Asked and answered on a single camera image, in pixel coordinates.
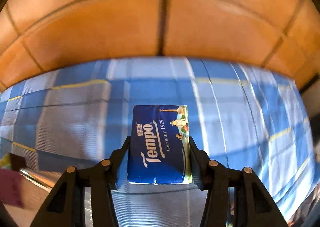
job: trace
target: blue and white tablecloth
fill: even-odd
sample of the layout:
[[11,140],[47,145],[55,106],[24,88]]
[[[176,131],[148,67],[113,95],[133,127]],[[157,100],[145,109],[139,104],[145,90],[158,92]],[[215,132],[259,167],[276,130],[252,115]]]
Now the blue and white tablecloth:
[[[227,167],[252,167],[286,219],[318,182],[293,80],[190,58],[101,60],[8,88],[0,100],[0,156],[23,155],[35,170],[90,167],[130,135],[134,105],[187,105],[198,148]],[[198,226],[206,192],[194,184],[126,182],[113,197],[122,226]]]

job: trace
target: tiled floor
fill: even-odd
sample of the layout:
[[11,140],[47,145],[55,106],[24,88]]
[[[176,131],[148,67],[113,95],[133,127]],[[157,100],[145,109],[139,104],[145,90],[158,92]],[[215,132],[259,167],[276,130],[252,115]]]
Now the tiled floor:
[[300,88],[320,69],[320,15],[311,0],[9,0],[0,27],[0,90],[111,57],[245,62]]

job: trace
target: blue tissue package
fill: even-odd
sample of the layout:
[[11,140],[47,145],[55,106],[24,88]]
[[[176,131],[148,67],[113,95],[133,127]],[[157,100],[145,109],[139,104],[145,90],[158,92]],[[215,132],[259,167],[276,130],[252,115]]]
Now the blue tissue package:
[[189,152],[186,106],[134,106],[128,160],[130,183],[191,183]]

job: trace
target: screw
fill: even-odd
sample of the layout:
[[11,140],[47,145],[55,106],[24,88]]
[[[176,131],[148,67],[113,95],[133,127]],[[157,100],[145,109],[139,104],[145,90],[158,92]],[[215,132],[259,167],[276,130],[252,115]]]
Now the screw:
[[76,168],[75,168],[74,166],[70,166],[70,167],[67,168],[67,172],[68,172],[68,173],[72,173],[72,172],[74,172],[75,170],[76,170]]
[[215,160],[210,160],[209,161],[209,166],[217,166],[218,165],[218,162],[215,161]]
[[251,174],[251,173],[252,173],[252,168],[246,166],[246,167],[244,168],[244,171],[245,171],[247,174]]
[[101,161],[101,165],[103,165],[103,166],[109,166],[110,164],[111,164],[111,162],[108,159],[104,159],[103,161]]

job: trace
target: checkered tablecloth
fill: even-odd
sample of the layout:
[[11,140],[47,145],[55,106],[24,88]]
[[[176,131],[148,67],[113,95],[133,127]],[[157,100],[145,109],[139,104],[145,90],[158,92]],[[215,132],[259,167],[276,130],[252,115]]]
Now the checkered tablecloth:
[[[252,167],[286,219],[313,187],[311,130],[294,81],[212,60],[101,60],[18,83],[1,95],[0,156],[25,156],[35,170],[90,167],[130,135],[134,105],[187,105],[198,148],[227,167]],[[145,218],[197,226],[206,193],[194,184],[125,183],[113,195],[123,226]]]

